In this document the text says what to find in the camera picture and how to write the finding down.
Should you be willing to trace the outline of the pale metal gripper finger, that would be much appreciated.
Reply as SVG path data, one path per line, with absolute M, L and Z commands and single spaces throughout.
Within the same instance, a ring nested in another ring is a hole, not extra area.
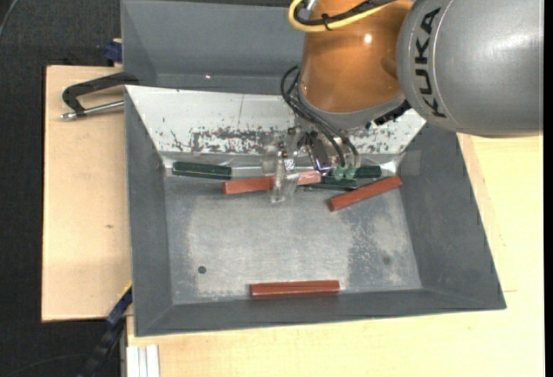
M 286 170 L 283 167 L 277 167 L 273 175 L 272 187 L 270 190 L 271 203 L 279 203 L 285 200 L 285 177 Z
M 297 188 L 299 182 L 299 173 L 296 171 L 287 171 L 284 176 L 284 197 L 291 198 Z

